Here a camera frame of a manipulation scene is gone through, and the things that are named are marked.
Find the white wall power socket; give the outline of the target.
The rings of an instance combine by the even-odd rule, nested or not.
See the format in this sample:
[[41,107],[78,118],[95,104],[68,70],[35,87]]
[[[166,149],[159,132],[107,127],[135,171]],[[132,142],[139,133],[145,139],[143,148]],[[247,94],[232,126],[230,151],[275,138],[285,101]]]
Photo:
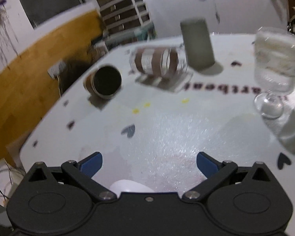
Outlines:
[[66,68],[66,63],[63,60],[56,62],[53,66],[51,66],[47,73],[52,79],[55,79],[64,69]]

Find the brown banded cup lying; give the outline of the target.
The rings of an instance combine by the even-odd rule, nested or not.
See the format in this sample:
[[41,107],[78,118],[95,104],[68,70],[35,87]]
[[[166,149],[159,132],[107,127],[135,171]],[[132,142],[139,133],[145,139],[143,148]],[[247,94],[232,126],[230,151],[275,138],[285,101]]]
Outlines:
[[122,75],[115,66],[102,65],[85,78],[83,86],[91,95],[108,100],[121,89]]

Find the white paper cup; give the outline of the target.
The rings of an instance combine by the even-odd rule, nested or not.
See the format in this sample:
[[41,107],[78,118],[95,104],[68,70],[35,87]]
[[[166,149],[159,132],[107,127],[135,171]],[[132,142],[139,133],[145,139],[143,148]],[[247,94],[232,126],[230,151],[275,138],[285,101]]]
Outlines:
[[132,180],[118,180],[111,184],[109,189],[115,194],[119,195],[122,192],[135,192],[135,193],[152,193],[154,192],[148,186],[137,183]]

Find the white plastic drawer unit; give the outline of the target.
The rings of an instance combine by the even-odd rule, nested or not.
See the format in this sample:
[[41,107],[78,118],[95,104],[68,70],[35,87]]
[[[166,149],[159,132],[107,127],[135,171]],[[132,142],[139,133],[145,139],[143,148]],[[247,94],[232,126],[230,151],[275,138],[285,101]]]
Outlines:
[[113,0],[100,7],[100,15],[109,35],[152,22],[144,0]]

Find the macrame wall hanging shelf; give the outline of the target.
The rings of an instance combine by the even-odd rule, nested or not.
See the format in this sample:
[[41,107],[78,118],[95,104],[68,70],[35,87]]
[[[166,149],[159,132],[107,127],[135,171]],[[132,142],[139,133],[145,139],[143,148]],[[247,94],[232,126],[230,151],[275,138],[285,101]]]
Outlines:
[[6,8],[7,0],[0,0],[0,63],[5,69],[9,64],[8,53],[19,56],[16,44],[18,38],[11,26]]

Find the grey tumbler upside down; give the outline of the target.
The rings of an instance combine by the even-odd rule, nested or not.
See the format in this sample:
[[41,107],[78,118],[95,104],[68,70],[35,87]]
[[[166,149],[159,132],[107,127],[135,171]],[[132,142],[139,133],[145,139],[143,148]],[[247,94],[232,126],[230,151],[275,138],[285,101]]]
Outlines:
[[189,18],[180,22],[187,64],[196,71],[215,63],[210,33],[205,18]]

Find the ribbed stemmed glass goblet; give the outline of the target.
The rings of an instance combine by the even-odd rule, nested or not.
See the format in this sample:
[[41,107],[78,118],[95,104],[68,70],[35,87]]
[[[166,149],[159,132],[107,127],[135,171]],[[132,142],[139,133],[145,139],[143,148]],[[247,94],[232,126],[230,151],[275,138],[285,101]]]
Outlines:
[[261,27],[254,41],[254,78],[262,91],[254,105],[267,119],[284,112],[283,97],[295,89],[295,34],[272,27]]

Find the clear glass with brown bands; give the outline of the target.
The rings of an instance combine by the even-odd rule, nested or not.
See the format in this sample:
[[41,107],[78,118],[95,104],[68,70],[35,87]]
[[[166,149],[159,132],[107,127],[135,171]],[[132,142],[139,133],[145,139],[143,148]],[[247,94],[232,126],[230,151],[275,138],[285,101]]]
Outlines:
[[172,79],[187,72],[185,50],[181,46],[142,46],[129,58],[132,71],[151,77]]

